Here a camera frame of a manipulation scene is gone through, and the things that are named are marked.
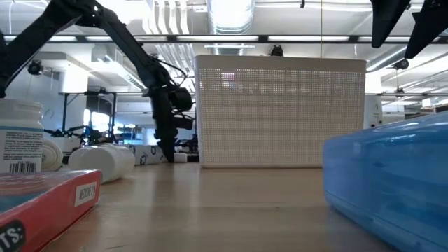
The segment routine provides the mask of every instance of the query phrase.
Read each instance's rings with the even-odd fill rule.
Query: barcode
[[[36,163],[15,163],[9,165],[9,172],[35,172]]]

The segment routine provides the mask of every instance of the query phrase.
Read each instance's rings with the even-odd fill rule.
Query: bottle label
[[[0,172],[40,172],[43,129],[0,126]]]

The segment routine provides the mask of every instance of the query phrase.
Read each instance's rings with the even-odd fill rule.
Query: air duct
[[[212,34],[247,34],[252,26],[255,0],[207,0]],[[215,55],[243,55],[244,49],[215,48]]]
[[[382,55],[370,60],[367,63],[367,72],[372,73],[374,71],[381,70],[404,59],[406,47],[406,45],[397,45],[396,47],[388,50]]]

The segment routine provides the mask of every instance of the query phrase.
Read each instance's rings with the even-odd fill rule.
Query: ceiling
[[[5,34],[19,34],[33,20],[35,20],[46,7],[46,0],[15,0],[15,3],[9,0],[0,0],[0,29]],[[102,0],[99,1],[106,7],[116,11],[119,18],[127,23],[127,28],[133,35],[146,34],[142,24],[145,18],[151,13],[147,11],[147,4],[144,0]],[[237,0],[228,0],[229,4],[236,3]],[[299,8],[300,1],[275,1],[275,0],[256,0],[255,13],[250,29],[250,34],[290,34],[290,35],[363,35],[372,34],[372,12],[370,10],[370,0],[324,0],[321,2],[307,0],[305,8]],[[391,35],[409,36],[414,27],[412,12],[419,11],[424,0],[412,1],[412,8],[405,11],[395,26]],[[154,16],[159,18],[159,7],[156,7]],[[207,2],[205,0],[187,1],[187,23],[191,34],[209,34],[209,21],[207,13]],[[166,2],[166,24],[169,20],[169,6]],[[102,30],[70,27],[60,34],[63,35],[105,35]],[[114,73],[105,71],[99,66],[98,62],[92,62],[91,48],[93,44],[83,45],[64,45],[48,44],[44,46],[43,51],[64,52],[77,60],[86,61],[86,65],[93,71],[101,72],[104,79],[95,80],[90,83],[93,86],[104,86],[106,88],[122,88],[129,90],[129,83]],[[193,44],[192,48],[195,55],[211,54],[211,50],[204,48],[206,44]],[[383,45],[380,49],[374,49],[368,44],[284,44],[282,45],[286,57],[329,57],[343,59],[362,59],[373,60],[396,45]],[[417,57],[409,61],[409,68],[405,71],[395,71],[394,69],[382,69],[378,72],[381,75],[381,85],[383,91],[394,91],[397,85],[407,83],[417,83],[426,80],[429,76],[437,75],[432,81],[426,81],[422,85],[416,86],[412,92],[427,92],[440,88],[435,92],[445,91],[448,88],[448,59],[445,53],[448,51],[446,45],[430,45]],[[148,54],[158,54],[158,48],[154,44],[145,44],[144,50]],[[246,49],[247,55],[267,55],[272,49],[270,44],[255,44],[254,48]],[[133,74],[132,65],[126,59],[125,66]],[[126,102],[132,102],[131,97],[126,98]],[[395,97],[384,97],[386,101],[393,102]],[[421,101],[421,97],[413,97],[395,104],[408,105]]]

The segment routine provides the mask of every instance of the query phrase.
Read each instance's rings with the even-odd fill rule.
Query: desk
[[[332,210],[320,169],[137,167],[45,252],[393,251]]]

